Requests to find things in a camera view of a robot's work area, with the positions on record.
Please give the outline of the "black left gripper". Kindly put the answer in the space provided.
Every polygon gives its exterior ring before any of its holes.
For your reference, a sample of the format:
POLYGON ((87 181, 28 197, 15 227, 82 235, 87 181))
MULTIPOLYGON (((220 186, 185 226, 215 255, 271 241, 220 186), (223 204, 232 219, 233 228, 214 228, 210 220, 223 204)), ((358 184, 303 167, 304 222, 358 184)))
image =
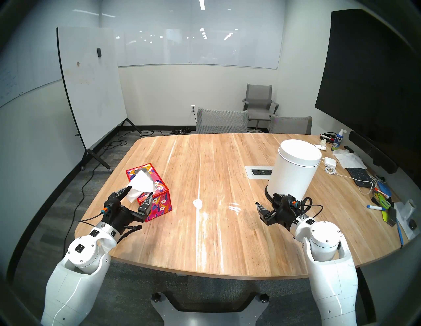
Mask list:
POLYGON ((121 200, 130 192, 132 186, 127 186, 118 191, 114 191, 104 202, 104 208, 101 211, 103 217, 101 223, 108 224, 116 231, 140 230, 142 226, 130 226, 133 221, 145 222, 147 214, 152 209, 153 192, 150 192, 144 202, 138 208, 138 211, 132 211, 121 205, 121 200))

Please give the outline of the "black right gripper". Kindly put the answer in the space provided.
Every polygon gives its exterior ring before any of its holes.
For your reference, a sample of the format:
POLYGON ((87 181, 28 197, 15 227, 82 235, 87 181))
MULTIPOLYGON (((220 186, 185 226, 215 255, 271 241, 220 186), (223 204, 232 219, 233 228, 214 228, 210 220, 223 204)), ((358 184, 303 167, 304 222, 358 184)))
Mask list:
POLYGON ((292 195, 278 193, 273 194, 272 206, 274 209, 269 211, 260 203, 256 202, 256 208, 260 219, 267 226, 280 224, 288 231, 290 231, 292 223, 301 215, 304 208, 302 201, 296 200, 292 195))

